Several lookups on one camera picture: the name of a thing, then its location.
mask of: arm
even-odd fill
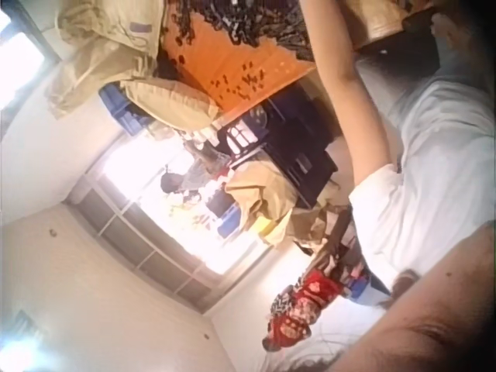
[[[353,164],[355,185],[389,164],[381,117],[355,70],[353,45],[336,0],[301,0],[308,35]]]
[[[331,370],[451,370],[492,322],[494,222],[458,243]]]

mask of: window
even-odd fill
[[[218,231],[219,219],[205,202],[183,203],[166,195],[166,171],[186,174],[195,162],[179,135],[157,141],[148,132],[124,136],[81,183],[89,189],[77,211],[140,276],[200,312],[214,305],[267,251],[256,233]],[[210,181],[202,200],[219,191]]]
[[[0,114],[2,138],[29,94],[60,58],[18,0],[0,10]]]

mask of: wall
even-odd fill
[[[62,59],[73,53],[53,27],[58,0],[22,3]],[[64,200],[79,177],[122,130],[95,94],[56,120],[44,92],[57,71],[27,99],[2,141],[3,224]]]
[[[2,245],[3,320],[23,309],[46,330],[48,370],[233,371],[208,319],[138,280],[66,206],[7,226]]]
[[[296,282],[309,258],[292,243],[272,251],[264,262],[209,313],[237,372],[265,372],[292,361],[320,359],[350,345],[382,315],[376,308],[338,298],[312,327],[313,336],[289,350],[267,355],[261,345],[270,304],[277,293]]]

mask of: white shirt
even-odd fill
[[[391,287],[406,269],[425,274],[494,219],[494,114],[475,88],[434,81],[397,113],[402,173],[387,165],[350,195],[363,255]]]

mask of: white sleeve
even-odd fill
[[[394,224],[398,223],[401,184],[402,175],[388,164],[363,180],[350,194],[356,234],[365,256],[379,253]]]

